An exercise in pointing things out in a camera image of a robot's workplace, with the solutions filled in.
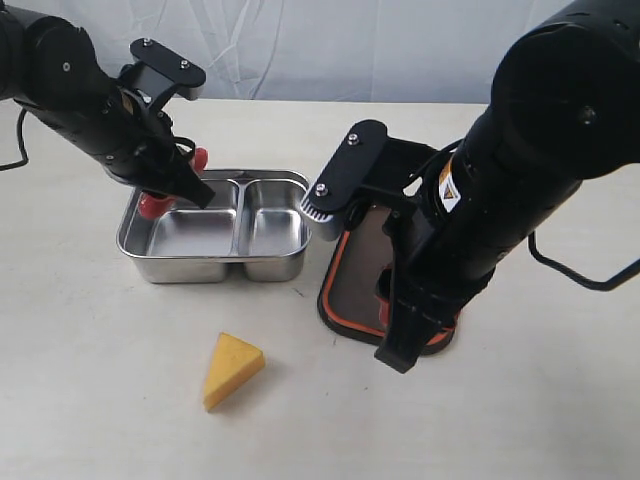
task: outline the cable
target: cable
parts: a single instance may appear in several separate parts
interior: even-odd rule
[[[429,164],[431,164],[435,160],[439,160],[441,157],[443,157],[445,155],[448,155],[453,150],[458,148],[460,146],[460,144],[463,142],[463,140],[464,139],[460,139],[458,141],[455,141],[451,145],[447,145],[442,150],[434,153],[431,157],[429,157],[429,159],[425,163],[423,163],[418,170],[416,170],[414,173],[411,174],[411,176],[409,177],[409,180],[407,181],[407,184],[404,186],[404,188],[407,188],[409,185],[411,185],[413,182],[415,182],[416,179],[418,177],[420,177],[424,173],[424,171],[427,169]]]
[[[560,272],[563,275],[566,275],[571,280],[583,286],[584,288],[595,290],[598,292],[610,292],[640,274],[640,259],[638,259],[627,268],[611,277],[606,282],[597,282],[595,280],[591,280],[579,274],[575,270],[572,270],[566,265],[563,265],[556,260],[552,260],[542,255],[538,250],[538,247],[536,246],[536,232],[533,232],[531,235],[529,235],[529,251],[531,252],[533,258],[535,258],[541,264],[552,268],[553,270]]]
[[[18,137],[18,148],[20,149],[20,155],[22,159],[18,162],[9,163],[7,165],[0,165],[0,172],[5,172],[7,170],[13,170],[14,168],[24,167],[27,163],[29,163],[29,155],[27,154],[27,149],[24,146],[24,135],[23,135],[23,126],[24,119],[27,116],[27,111],[23,108],[18,115],[18,123],[16,124],[16,135]]]

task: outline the yellow cheese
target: yellow cheese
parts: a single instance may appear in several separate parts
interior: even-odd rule
[[[211,410],[264,368],[262,351],[221,333],[204,384],[204,407]]]

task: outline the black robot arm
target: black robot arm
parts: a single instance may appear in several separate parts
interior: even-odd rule
[[[462,141],[436,152],[389,138],[376,121],[350,130],[301,210],[331,240],[372,204],[391,208],[384,231],[394,259],[379,280],[390,318],[378,359],[410,369],[518,244],[530,237],[537,252],[535,229],[583,180],[638,161],[639,41],[636,0],[578,0],[511,48],[491,104]],[[563,273],[610,290],[639,270],[603,283]]]
[[[110,78],[87,32],[66,20],[0,0],[0,100],[29,112],[97,160],[118,182],[157,197],[182,197],[204,208],[214,193],[193,171],[195,144],[175,137],[162,108],[174,94],[198,97],[202,69],[157,42],[131,45],[137,62]]]

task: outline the white wall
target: white wall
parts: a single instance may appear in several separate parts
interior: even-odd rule
[[[209,97],[417,102],[486,101],[509,46],[568,3],[13,0],[84,26],[111,74],[148,36],[205,68]]]

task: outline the screw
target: screw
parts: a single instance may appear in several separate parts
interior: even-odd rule
[[[597,119],[598,114],[593,109],[593,107],[590,107],[589,105],[582,108],[582,110],[580,110],[580,113],[578,114],[578,120],[583,125],[593,125]]]
[[[329,195],[329,189],[324,183],[319,183],[316,185],[316,195],[318,197],[326,197]]]

